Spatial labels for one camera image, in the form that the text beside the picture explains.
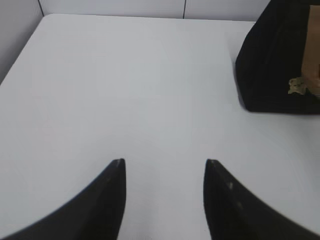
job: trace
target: white table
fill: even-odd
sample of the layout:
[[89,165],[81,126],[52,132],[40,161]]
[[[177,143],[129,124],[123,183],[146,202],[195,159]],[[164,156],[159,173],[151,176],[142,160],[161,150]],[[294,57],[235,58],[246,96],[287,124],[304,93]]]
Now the white table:
[[320,234],[320,117],[239,105],[232,61],[252,25],[46,16],[0,86],[0,237],[117,158],[127,169],[120,240],[210,239],[208,158]]

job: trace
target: black object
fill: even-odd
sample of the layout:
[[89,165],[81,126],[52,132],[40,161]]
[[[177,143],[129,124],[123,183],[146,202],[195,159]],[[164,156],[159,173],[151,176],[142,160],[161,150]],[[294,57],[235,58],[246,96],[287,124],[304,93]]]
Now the black object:
[[235,71],[249,111],[320,114],[320,100],[308,90],[288,94],[290,79],[302,76],[310,5],[320,0],[271,0],[246,36]]
[[320,240],[255,197],[217,160],[206,162],[203,200],[213,240]]
[[116,240],[125,204],[126,166],[119,159],[57,211],[4,240]]

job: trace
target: black bag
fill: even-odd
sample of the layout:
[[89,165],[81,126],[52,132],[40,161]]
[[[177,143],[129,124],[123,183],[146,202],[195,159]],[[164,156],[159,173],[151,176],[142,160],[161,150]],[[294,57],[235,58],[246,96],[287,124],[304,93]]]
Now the black bag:
[[288,93],[289,81],[302,76],[310,9],[318,5],[320,0],[271,0],[246,36],[235,72],[249,111],[320,114],[320,98],[308,89]]

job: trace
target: black fabric bag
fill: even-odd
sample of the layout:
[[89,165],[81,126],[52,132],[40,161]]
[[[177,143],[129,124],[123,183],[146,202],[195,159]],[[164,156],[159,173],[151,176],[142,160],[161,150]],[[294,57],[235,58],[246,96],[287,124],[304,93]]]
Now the black fabric bag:
[[113,160],[72,200],[3,240],[116,240],[126,195],[125,160]]
[[304,95],[288,94],[289,81],[302,76],[310,8],[318,5],[320,0],[270,1],[246,36],[235,63],[246,109],[320,114],[320,99],[308,90]]

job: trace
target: white wall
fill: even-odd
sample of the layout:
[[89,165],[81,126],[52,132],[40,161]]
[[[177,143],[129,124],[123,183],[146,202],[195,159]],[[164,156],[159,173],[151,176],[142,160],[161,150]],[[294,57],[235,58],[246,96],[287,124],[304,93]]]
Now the white wall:
[[40,0],[47,14],[182,18],[185,0]]
[[256,21],[270,0],[186,0],[186,19]]
[[0,0],[0,83],[41,18],[37,0]]

